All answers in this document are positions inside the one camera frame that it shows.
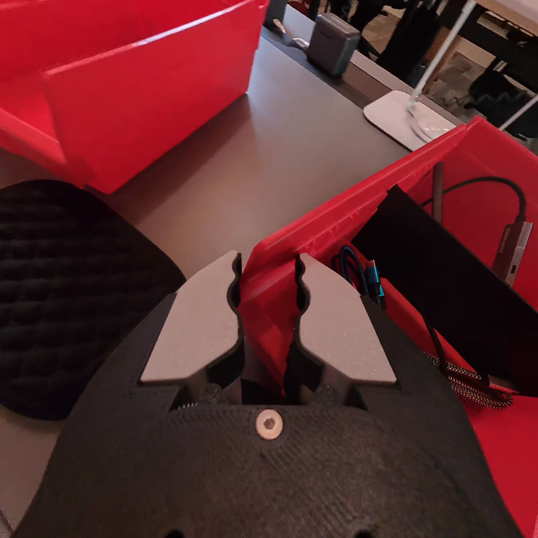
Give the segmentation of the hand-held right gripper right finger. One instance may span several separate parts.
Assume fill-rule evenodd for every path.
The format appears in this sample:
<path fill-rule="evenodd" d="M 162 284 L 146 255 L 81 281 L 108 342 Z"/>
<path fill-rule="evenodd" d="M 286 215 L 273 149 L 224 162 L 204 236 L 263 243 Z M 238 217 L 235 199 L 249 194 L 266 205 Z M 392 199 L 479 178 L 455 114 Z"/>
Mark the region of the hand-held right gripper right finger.
<path fill-rule="evenodd" d="M 295 259 L 299 309 L 288 353 L 288 400 L 313 400 L 330 389 L 353 400 L 362 387 L 398 389 L 398 380 L 374 328 L 371 300 L 307 253 Z"/>

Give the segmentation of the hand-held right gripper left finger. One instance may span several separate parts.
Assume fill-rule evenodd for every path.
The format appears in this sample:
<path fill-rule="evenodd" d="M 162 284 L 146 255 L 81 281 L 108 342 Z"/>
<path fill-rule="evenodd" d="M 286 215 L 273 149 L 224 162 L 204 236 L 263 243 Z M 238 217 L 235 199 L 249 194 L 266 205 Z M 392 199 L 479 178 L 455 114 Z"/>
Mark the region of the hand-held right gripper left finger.
<path fill-rule="evenodd" d="M 242 399 L 241 274 L 241 254 L 229 251 L 186 281 L 175 295 L 140 376 L 142 385 L 176 385 L 198 400 L 212 384 L 226 399 Z"/>

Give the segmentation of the red plastic bin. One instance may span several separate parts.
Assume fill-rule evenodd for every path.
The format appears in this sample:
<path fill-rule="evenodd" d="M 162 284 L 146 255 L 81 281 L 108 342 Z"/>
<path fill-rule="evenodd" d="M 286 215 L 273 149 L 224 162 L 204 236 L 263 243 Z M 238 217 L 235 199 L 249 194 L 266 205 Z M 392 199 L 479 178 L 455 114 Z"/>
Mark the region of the red plastic bin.
<path fill-rule="evenodd" d="M 249 86 L 269 1 L 1 1 L 1 147 L 110 194 Z"/>
<path fill-rule="evenodd" d="M 453 185 L 476 177 L 495 176 L 513 181 L 524 192 L 530 222 L 537 226 L 537 156 L 482 118 L 474 118 L 467 125 L 460 125 L 437 140 L 401 158 L 373 176 L 351 187 L 274 232 L 256 245 L 244 270 L 240 312 L 246 316 L 247 339 L 271 375 L 281 383 L 285 373 L 286 355 L 292 341 L 292 280 L 295 255 L 306 252 L 315 259 L 328 263 L 330 257 L 353 237 L 373 216 L 387 191 L 394 185 L 411 198 L 422 203 L 432 183 L 432 169 L 437 162 L 444 163 L 445 185 Z M 443 225 L 455 239 L 472 252 L 488 268 L 501 238 L 501 229 L 516 213 L 516 194 L 508 186 L 468 185 L 445 195 Z M 387 295 L 388 314 L 419 347 L 432 351 L 433 343 L 424 321 L 419 320 L 411 292 L 404 291 L 404 284 L 388 276 L 388 269 L 381 261 L 381 254 L 388 252 L 388 239 L 380 239 L 373 248 L 373 259 L 381 269 L 382 284 Z M 476 336 L 478 321 L 471 324 L 470 315 L 476 313 L 486 322 L 495 318 L 499 335 L 516 337 L 516 313 L 508 306 L 491 306 L 491 316 L 486 314 L 486 299 L 478 303 L 479 277 L 468 276 L 463 261 L 448 262 L 447 277 L 454 277 L 458 284 L 470 285 L 469 301 L 476 300 L 476 307 L 469 315 L 463 306 L 457 314 L 463 316 L 448 329 L 437 329 L 442 343 L 447 347 L 449 361 L 478 370 L 471 359 L 484 359 L 493 366 L 493 351 L 471 354 L 452 335 L 465 324 L 467 333 Z M 528 248 L 515 278 L 514 292 L 537 311 L 537 230 L 530 235 Z M 516 373 L 530 376 L 525 388 L 515 389 L 520 395 L 505 411 L 471 410 L 465 404 L 475 432 L 485 451 L 486 459 L 503 500 L 526 537 L 537 537 L 537 321 L 530 330 L 530 351 L 519 353 L 517 364 L 512 358 L 508 366 L 515 366 Z"/>

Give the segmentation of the black divider board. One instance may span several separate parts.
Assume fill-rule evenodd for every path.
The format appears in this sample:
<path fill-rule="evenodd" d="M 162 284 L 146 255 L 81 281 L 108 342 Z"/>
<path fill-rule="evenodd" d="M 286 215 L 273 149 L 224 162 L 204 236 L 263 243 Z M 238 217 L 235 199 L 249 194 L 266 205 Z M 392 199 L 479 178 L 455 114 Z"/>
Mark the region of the black divider board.
<path fill-rule="evenodd" d="M 537 397 L 537 311 L 400 187 L 352 243 L 477 373 Z"/>

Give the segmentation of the black foam pad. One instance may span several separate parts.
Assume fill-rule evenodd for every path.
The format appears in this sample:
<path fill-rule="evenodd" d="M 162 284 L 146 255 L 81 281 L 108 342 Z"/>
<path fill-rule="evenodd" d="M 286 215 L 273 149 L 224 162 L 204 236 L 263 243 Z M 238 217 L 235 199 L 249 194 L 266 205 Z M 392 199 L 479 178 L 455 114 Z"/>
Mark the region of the black foam pad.
<path fill-rule="evenodd" d="M 186 279 L 90 192 L 1 188 L 1 406 L 58 421 L 125 337 Z"/>

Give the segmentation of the grey metal stick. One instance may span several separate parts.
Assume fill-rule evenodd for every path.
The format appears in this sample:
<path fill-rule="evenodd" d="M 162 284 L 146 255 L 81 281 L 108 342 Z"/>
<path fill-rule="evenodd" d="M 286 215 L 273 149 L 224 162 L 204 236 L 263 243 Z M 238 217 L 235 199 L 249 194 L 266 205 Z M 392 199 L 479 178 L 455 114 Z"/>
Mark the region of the grey metal stick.
<path fill-rule="evenodd" d="M 439 162 L 433 167 L 431 215 L 440 225 L 443 221 L 443 184 L 444 163 Z"/>

